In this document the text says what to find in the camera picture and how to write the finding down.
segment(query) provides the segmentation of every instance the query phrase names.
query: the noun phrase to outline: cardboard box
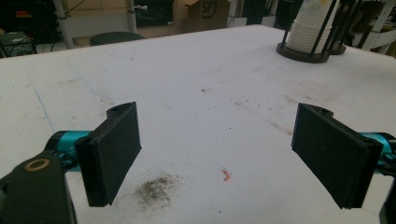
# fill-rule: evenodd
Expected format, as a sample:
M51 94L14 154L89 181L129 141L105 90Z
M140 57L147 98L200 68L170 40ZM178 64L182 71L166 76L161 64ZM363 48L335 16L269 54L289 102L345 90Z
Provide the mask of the cardboard box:
M180 0L188 9L187 31L197 32L227 27L228 0Z

